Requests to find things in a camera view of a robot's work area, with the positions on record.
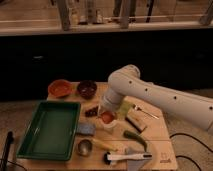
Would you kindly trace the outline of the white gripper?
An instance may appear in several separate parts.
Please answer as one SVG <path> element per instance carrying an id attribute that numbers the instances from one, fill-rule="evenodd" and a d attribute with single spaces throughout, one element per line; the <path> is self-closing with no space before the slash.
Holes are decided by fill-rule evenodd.
<path id="1" fill-rule="evenodd" d="M 123 102 L 124 96 L 115 92 L 113 89 L 107 89 L 99 102 L 99 113 L 102 114 L 105 111 L 116 112 L 121 103 Z"/>

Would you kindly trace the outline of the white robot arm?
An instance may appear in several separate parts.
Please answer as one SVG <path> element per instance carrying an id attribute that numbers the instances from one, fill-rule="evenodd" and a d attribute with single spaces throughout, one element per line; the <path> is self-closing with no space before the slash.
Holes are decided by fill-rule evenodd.
<path id="1" fill-rule="evenodd" d="M 213 99 L 186 93 L 140 79 L 135 65 L 126 65 L 108 77 L 108 88 L 100 100 L 100 106 L 116 111 L 126 97 L 144 100 L 167 113 L 176 114 L 191 124 L 213 135 Z"/>

